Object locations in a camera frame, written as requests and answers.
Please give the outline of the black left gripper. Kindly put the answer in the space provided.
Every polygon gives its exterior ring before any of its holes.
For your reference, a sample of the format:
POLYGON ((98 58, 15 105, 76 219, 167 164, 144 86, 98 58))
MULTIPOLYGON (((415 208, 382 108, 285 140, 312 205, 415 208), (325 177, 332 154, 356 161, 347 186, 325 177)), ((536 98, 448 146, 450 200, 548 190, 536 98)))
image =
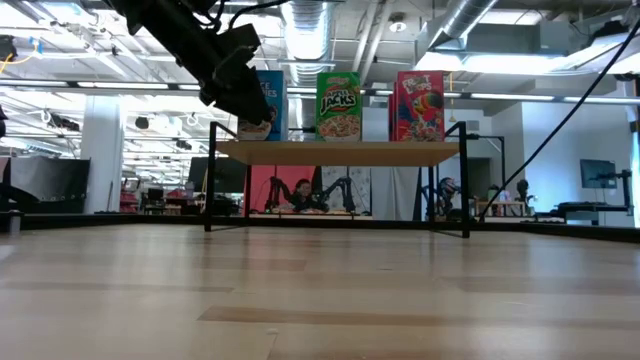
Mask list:
POLYGON ((253 56, 249 47, 235 49, 200 84, 199 99, 205 105, 214 104, 252 124, 268 122, 271 119, 269 106, 255 69, 247 65, 253 56))

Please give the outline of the blue Rice Krispies cereal box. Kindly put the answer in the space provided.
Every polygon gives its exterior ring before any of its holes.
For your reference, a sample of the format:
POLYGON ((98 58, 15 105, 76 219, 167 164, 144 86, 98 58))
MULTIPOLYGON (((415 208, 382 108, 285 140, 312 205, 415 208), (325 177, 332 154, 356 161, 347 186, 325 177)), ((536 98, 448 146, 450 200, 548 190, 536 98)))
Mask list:
POLYGON ((288 139, 288 99, 284 73, 280 70, 258 70, 257 77, 270 117, 260 124, 239 119, 237 137, 241 141, 286 141, 288 139))

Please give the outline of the green cereal box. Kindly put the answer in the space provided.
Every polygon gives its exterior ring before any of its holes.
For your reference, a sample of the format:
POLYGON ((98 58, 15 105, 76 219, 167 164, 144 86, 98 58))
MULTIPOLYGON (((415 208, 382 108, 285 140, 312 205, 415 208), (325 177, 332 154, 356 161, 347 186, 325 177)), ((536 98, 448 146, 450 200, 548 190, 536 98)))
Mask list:
POLYGON ((362 98, 358 72, 323 72, 316 81, 315 134, 322 142, 358 142, 362 98))

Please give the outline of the red Froot Loops cereal box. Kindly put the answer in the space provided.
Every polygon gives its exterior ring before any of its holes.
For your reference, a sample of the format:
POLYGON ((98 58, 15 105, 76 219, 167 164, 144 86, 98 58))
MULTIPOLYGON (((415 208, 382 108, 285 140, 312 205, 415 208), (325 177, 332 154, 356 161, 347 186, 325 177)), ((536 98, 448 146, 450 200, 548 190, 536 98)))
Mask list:
POLYGON ((389 140, 391 142, 395 142, 397 140, 396 100, 397 100, 397 83, 394 82, 392 86, 392 93, 389 95, 389 98, 388 98, 389 140))
POLYGON ((396 81, 395 140, 443 142, 444 76, 441 71, 399 72, 396 81))

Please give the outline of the black monitor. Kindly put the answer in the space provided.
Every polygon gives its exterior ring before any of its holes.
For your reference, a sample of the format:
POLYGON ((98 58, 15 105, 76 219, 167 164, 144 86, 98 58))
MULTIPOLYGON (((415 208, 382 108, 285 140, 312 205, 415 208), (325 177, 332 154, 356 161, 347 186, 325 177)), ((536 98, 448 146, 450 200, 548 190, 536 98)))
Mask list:
MULTIPOLYGON (((187 182, 195 192, 206 189, 208 158, 193 157, 190 162, 187 182)), ((231 158, 216 159, 214 180, 216 193, 242 193, 245 186, 246 165, 231 158)))

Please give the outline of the ceiling light bar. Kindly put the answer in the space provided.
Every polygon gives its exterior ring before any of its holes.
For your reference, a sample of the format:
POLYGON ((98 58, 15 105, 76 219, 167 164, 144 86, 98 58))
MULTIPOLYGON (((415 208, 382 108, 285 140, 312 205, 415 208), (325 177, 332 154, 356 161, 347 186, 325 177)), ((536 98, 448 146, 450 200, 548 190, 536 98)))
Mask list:
MULTIPOLYGON (((540 102, 540 103, 565 103, 565 104, 578 103, 581 101, 581 97, 578 97, 578 96, 473 93, 473 92, 445 92, 444 97, 447 99, 461 99, 461 100, 518 101, 518 102, 540 102)), ((583 103, 594 104, 594 105, 640 106, 640 97, 589 96, 584 99, 583 103)))
POLYGON ((195 96, 201 90, 197 84, 155 82, 108 82, 72 80, 0 79, 0 87, 26 91, 62 91, 89 94, 90 92, 115 92, 119 94, 167 94, 195 96))

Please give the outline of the white patterned backdrop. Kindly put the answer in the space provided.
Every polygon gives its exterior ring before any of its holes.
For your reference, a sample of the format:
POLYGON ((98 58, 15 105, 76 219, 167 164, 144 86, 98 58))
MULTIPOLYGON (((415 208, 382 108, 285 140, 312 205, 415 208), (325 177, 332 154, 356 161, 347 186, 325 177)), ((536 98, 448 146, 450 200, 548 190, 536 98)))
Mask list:
POLYGON ((348 177, 351 199, 358 215, 371 213, 371 169, 368 167, 323 166, 321 170, 322 188, 327 190, 336 180, 348 177))

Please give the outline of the red storage bins rack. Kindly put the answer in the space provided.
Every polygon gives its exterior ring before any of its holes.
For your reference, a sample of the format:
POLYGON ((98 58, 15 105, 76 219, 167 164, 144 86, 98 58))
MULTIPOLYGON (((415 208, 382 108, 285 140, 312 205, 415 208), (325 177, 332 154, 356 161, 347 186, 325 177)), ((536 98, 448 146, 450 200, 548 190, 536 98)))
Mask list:
POLYGON ((125 178, 121 183, 120 189, 120 212, 121 213, 137 213, 139 201, 137 192, 140 180, 134 178, 125 178))

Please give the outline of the white backdrop curtain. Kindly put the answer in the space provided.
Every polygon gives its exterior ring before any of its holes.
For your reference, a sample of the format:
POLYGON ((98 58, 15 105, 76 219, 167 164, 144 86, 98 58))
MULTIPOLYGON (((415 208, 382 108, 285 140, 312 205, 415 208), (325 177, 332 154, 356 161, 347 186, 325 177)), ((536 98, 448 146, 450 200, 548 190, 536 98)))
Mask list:
POLYGON ((412 221, 418 179, 417 167, 373 167, 371 169, 373 219, 412 221))

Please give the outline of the black partition panel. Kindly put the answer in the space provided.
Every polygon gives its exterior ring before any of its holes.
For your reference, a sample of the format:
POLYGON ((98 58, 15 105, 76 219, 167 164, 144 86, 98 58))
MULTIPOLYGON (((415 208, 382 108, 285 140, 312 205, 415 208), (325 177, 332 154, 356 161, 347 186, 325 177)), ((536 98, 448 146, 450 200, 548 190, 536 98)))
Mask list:
POLYGON ((87 197, 90 161, 47 157, 11 158, 9 184, 32 199, 11 200, 25 213, 82 213, 87 197))

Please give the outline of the small wooden rack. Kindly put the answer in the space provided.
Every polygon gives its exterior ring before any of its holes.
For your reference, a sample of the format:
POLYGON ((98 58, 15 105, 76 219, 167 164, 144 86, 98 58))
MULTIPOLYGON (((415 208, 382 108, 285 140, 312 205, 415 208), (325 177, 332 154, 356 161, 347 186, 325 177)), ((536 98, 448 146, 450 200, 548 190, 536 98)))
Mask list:
POLYGON ((486 217, 525 217, 526 205, 518 201, 496 201, 488 205, 487 201, 478 201, 475 204, 475 216, 479 217, 485 212, 486 217))

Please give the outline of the dark desk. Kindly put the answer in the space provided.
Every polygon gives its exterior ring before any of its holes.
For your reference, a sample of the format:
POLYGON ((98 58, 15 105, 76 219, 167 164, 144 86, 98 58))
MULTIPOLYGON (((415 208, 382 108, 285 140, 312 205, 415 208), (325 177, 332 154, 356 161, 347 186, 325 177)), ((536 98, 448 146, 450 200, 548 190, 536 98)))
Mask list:
POLYGON ((600 214, 622 212, 633 215, 632 206, 611 205, 603 202, 564 202, 555 209, 555 216, 568 221, 590 221, 592 226, 600 225, 600 214))

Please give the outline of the silver ventilation duct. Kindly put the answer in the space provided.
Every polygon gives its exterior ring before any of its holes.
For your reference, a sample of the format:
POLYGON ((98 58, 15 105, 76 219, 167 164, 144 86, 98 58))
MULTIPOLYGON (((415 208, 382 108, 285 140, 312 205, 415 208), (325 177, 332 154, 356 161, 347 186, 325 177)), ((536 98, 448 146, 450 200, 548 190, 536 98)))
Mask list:
POLYGON ((449 38, 461 38, 479 23, 499 0, 450 0, 441 23, 449 38))
POLYGON ((281 7, 291 81, 316 86, 317 75, 330 70, 332 5, 317 0, 290 0, 281 7))

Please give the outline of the wooden shelf with black frame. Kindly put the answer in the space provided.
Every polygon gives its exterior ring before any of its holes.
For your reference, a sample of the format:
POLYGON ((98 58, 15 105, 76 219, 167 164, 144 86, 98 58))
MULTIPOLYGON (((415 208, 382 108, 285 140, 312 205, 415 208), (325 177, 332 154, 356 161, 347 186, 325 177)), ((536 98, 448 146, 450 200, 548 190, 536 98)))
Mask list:
POLYGON ((209 124, 208 173, 202 220, 204 230, 210 232, 213 225, 216 153, 227 155, 247 166, 245 214, 239 220, 230 221, 236 227, 348 228, 350 226, 347 221, 337 219, 253 218, 251 216, 251 180, 254 165, 427 167, 429 169, 429 219, 422 228, 432 232, 445 228, 435 221, 434 168, 454 155, 458 155, 462 215, 461 222, 454 228, 461 232, 463 238, 468 238, 471 220, 468 201, 466 124, 458 123, 452 129, 458 133, 457 142, 252 142, 236 139, 218 142, 219 130, 234 138, 237 134, 218 122, 212 122, 209 124))

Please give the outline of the black metal bracket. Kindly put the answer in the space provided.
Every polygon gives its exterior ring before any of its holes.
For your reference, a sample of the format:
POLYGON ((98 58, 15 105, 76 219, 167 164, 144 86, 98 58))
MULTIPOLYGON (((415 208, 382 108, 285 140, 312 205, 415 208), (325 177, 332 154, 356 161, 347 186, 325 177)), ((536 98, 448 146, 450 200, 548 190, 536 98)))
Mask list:
POLYGON ((505 157, 505 138, 504 136, 496 136, 496 135, 479 135, 476 133, 471 133, 469 135, 466 136, 466 140, 480 140, 480 139, 484 139, 486 140, 491 146, 493 146, 496 151, 498 151, 500 153, 500 169, 501 172, 504 173, 505 172, 505 165, 506 165, 506 157, 505 157), (498 147, 497 145, 495 145, 492 141, 493 140, 497 140, 500 143, 500 146, 498 147))

